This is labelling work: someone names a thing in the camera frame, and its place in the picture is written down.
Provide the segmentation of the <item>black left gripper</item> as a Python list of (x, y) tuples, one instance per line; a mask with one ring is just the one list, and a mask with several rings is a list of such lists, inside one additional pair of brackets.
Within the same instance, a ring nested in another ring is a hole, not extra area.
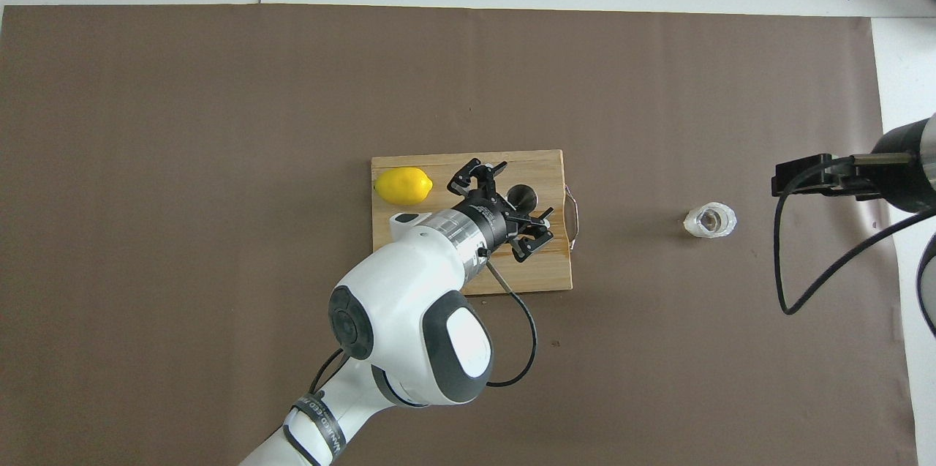
[[(552, 242), (554, 236), (548, 217), (554, 208), (548, 207), (539, 217), (512, 212), (513, 207), (497, 193), (495, 182), (495, 177), (506, 166), (507, 162), (491, 165), (472, 158), (451, 177), (448, 192), (465, 198), (458, 203), (457, 210), (478, 226), (485, 249), (496, 252), (509, 242), (515, 260), (524, 263)], [(473, 179), (477, 180), (477, 190), (471, 188)]]

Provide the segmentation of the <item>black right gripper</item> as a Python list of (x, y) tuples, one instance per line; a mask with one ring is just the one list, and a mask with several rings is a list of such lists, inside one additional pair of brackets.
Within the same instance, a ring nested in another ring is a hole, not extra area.
[(823, 153), (776, 164), (772, 196), (779, 198), (793, 181), (802, 177), (790, 194), (856, 200), (877, 200), (883, 196), (889, 205), (905, 212), (932, 210), (935, 206), (934, 128), (935, 119), (922, 119), (889, 130), (880, 137), (875, 153), (906, 153), (912, 159), (906, 164), (883, 166), (876, 182), (870, 172), (880, 166), (878, 159), (838, 159)]

